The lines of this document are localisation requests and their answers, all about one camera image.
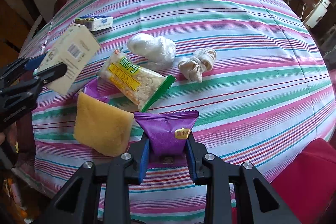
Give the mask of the purple snack packet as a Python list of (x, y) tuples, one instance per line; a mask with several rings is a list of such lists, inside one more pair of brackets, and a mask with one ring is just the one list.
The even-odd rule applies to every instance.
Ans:
[(155, 156), (179, 156), (197, 121), (197, 110), (165, 114), (135, 113), (134, 119), (149, 137)]

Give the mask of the yellow sponge front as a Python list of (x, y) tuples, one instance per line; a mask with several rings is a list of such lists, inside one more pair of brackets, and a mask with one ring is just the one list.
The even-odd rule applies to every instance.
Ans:
[(74, 138), (97, 152), (115, 157), (127, 149), (134, 115), (81, 92)]

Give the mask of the weidan snack packet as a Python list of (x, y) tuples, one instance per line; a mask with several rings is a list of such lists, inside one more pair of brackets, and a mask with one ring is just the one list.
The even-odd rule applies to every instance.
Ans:
[(172, 75), (162, 76), (134, 64), (120, 50), (114, 50), (98, 71), (98, 76), (113, 84), (124, 96), (146, 112), (175, 82)]

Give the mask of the dark red cushion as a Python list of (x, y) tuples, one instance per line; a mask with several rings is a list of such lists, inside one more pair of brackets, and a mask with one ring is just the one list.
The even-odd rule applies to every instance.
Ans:
[(53, 16), (55, 16), (60, 9), (64, 7), (68, 0), (57, 0), (54, 4)]

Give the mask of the blue white small carton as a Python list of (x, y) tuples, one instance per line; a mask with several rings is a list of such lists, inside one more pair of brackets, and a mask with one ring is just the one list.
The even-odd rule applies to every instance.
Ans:
[(76, 24), (86, 26), (90, 31), (100, 31), (111, 28), (113, 26), (113, 17), (105, 15), (87, 15), (76, 18)]

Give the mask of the knotted beige cloth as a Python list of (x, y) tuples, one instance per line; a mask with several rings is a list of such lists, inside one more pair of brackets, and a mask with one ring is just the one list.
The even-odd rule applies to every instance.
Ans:
[(202, 48), (196, 50), (191, 57), (182, 58), (178, 63), (178, 69), (187, 80), (202, 83), (203, 73), (213, 69), (216, 58), (216, 50)]

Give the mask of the white plastic bag ball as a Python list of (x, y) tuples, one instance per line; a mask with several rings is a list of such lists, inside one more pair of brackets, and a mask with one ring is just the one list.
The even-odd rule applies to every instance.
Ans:
[(175, 59), (177, 46), (164, 36), (154, 37), (139, 33), (127, 41), (127, 48), (132, 53), (146, 58), (152, 63), (169, 64)]

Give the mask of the striped pink green tablecloth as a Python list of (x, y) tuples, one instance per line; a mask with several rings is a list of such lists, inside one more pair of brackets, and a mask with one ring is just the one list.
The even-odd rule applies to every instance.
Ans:
[(162, 70), (176, 80), (150, 112), (198, 110), (195, 139), (224, 161), (250, 161), (272, 181), (310, 142), (333, 135), (335, 96), (325, 63), (282, 0), (68, 0), (21, 55), (48, 51), (86, 15), (112, 16), (113, 27), (96, 33), (100, 50), (65, 96), (41, 92), (32, 114), (37, 151), (16, 170), (47, 196), (82, 163), (108, 161), (75, 140), (73, 95), (139, 32), (173, 40), (180, 58), (216, 50), (214, 67), (201, 83), (186, 80), (176, 66)]

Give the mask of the red cloth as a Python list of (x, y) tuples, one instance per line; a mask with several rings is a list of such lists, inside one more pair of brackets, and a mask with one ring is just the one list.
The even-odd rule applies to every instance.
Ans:
[(271, 185), (301, 223), (316, 223), (335, 196), (335, 149), (315, 139)]

